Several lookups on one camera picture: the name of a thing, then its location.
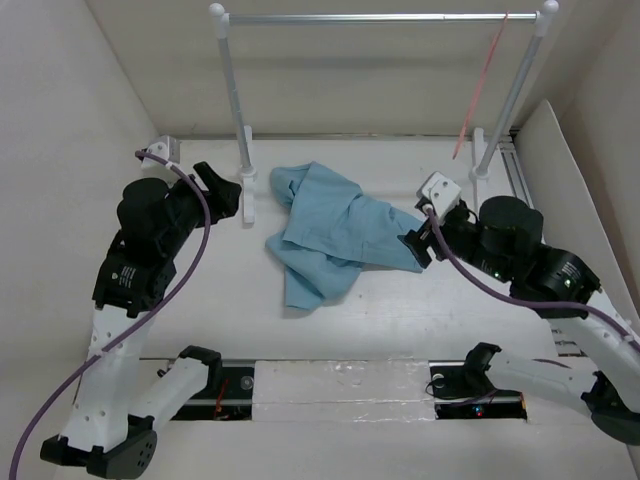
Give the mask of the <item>light blue trousers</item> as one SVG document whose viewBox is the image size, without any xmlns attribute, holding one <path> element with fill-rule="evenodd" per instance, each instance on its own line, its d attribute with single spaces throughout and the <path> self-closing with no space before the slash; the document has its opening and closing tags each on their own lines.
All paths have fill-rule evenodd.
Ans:
<svg viewBox="0 0 640 480">
<path fill-rule="evenodd" d="M 364 267 L 420 273 L 400 238 L 421 226 L 414 216 L 377 200 L 328 167 L 277 167 L 271 191 L 289 213 L 266 248 L 284 265 L 284 304 L 313 311 L 340 300 Z"/>
</svg>

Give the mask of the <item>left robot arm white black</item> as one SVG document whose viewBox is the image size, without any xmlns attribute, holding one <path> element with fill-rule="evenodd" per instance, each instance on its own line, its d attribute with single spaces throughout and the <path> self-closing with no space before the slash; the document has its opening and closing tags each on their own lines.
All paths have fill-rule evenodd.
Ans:
<svg viewBox="0 0 640 480">
<path fill-rule="evenodd" d="M 233 217 L 242 188 L 205 162 L 174 184 L 143 178 L 117 206 L 120 228 L 100 266 L 92 300 L 92 337 L 79 388 L 62 432 L 42 443 L 43 461 L 80 467 L 102 479 L 137 479 L 149 467 L 160 430 L 196 394 L 222 387 L 218 352 L 186 347 L 173 366 L 136 396 L 137 370 L 155 316 L 185 279 L 175 258 L 191 233 L 208 234 Z"/>
</svg>

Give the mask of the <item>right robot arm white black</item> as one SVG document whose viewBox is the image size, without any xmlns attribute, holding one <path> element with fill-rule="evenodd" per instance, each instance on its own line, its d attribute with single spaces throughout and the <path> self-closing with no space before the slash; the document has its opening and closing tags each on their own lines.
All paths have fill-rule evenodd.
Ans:
<svg viewBox="0 0 640 480">
<path fill-rule="evenodd" d="M 456 376 L 467 402 L 519 391 L 570 408 L 609 437 L 639 443 L 639 336 L 608 303 L 597 275 L 577 255 L 542 241 L 543 216 L 510 196 L 473 213 L 421 198 L 425 223 L 402 236 L 421 267 L 447 260 L 474 286 L 523 307 L 568 335 L 596 365 L 573 372 L 550 360 L 518 357 L 486 342 L 470 350 Z"/>
</svg>

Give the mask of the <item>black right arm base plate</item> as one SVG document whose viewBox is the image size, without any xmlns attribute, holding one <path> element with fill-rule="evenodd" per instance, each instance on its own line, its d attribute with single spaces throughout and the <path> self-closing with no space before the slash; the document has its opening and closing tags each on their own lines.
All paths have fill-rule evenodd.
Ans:
<svg viewBox="0 0 640 480">
<path fill-rule="evenodd" d="M 437 420 L 526 420 L 522 394 L 513 390 L 472 386 L 460 361 L 430 362 L 425 393 L 434 399 Z"/>
</svg>

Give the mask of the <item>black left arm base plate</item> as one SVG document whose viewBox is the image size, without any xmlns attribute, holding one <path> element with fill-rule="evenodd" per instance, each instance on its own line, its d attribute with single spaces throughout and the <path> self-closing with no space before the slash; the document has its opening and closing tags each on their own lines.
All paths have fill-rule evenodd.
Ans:
<svg viewBox="0 0 640 480">
<path fill-rule="evenodd" d="M 253 361 L 224 361 L 218 385 L 194 395 L 172 421 L 245 421 L 252 418 Z"/>
</svg>

